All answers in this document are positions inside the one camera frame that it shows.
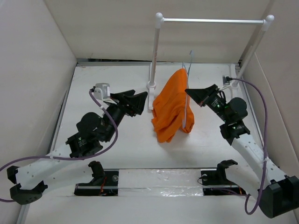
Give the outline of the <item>orange trousers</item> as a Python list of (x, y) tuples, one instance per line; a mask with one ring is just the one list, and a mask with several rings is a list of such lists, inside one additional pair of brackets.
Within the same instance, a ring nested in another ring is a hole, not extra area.
[(192, 131), (195, 120), (185, 92), (187, 81), (186, 69), (177, 70), (153, 102), (151, 122), (159, 143), (171, 142), (178, 130)]

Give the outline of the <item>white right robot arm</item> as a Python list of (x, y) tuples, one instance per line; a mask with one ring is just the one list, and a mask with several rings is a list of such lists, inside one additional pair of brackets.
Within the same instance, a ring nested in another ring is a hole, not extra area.
[(256, 199), (260, 210), (274, 218), (299, 207), (299, 180), (288, 176), (276, 166), (267, 153), (255, 142), (243, 119), (248, 115), (246, 102), (239, 97), (226, 101), (217, 85), (205, 89), (186, 89), (186, 94), (200, 107), (208, 106), (224, 124), (222, 137), (247, 162), (241, 166), (234, 160), (218, 163), (213, 176), (204, 180), (217, 180), (222, 184), (232, 182)]

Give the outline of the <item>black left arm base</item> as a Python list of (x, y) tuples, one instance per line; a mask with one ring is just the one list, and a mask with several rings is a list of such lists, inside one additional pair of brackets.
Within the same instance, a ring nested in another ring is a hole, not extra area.
[(104, 169), (99, 161), (88, 164), (92, 170), (92, 180), (89, 183), (76, 185), (76, 196), (118, 196), (118, 169)]

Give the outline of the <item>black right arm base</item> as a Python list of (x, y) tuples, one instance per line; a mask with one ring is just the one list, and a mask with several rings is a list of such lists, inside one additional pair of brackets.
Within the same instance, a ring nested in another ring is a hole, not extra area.
[(237, 164), (234, 160), (226, 160), (216, 168), (202, 169), (197, 182), (203, 187), (204, 196), (246, 196), (245, 190), (226, 178), (225, 169)]

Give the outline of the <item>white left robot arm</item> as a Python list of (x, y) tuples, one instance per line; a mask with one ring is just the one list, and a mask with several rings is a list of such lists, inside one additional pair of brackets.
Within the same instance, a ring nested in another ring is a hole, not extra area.
[(28, 156), (9, 162), (1, 167), (13, 183), (10, 188), (10, 203), (30, 204), (53, 189), (71, 185), (78, 181), (99, 185), (105, 180), (105, 172), (99, 161), (92, 161), (82, 171), (72, 170), (69, 174), (59, 171), (77, 161), (100, 156), (111, 149), (119, 137), (118, 126), (124, 116), (141, 115), (147, 92), (135, 90), (111, 93), (105, 108), (94, 96), (96, 87), (89, 90), (91, 99), (103, 111), (103, 116), (86, 113), (76, 124), (77, 133), (64, 145), (47, 155)]

